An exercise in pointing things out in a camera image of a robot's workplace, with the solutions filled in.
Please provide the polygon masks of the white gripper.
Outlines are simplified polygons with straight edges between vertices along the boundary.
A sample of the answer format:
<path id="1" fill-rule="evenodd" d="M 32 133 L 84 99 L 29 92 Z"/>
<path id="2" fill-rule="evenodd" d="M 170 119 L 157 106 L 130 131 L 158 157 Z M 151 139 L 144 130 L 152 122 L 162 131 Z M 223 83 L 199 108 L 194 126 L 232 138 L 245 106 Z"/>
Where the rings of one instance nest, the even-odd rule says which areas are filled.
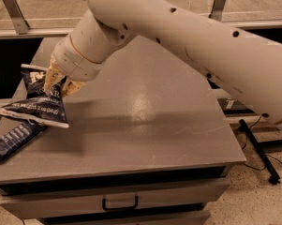
<path id="1" fill-rule="evenodd" d="M 50 66 L 45 75 L 44 92 L 48 95 L 51 89 L 67 76 L 66 81 L 62 83 L 62 96 L 77 93 L 85 86 L 85 82 L 92 81 L 101 69 L 101 64 L 89 61 L 79 54 L 70 36 L 66 36 L 57 43 L 52 52 Z"/>

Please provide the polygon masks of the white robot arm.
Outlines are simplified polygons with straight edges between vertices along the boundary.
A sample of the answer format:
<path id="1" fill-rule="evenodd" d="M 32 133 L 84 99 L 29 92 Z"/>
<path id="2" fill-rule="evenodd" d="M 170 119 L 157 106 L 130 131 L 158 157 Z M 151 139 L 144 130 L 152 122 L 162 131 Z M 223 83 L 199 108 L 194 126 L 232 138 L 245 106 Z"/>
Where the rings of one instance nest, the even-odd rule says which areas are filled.
<path id="1" fill-rule="evenodd" d="M 86 0 L 88 9 L 54 48 L 44 88 L 71 94 L 134 37 L 149 38 L 282 131 L 282 44 L 165 0 Z"/>

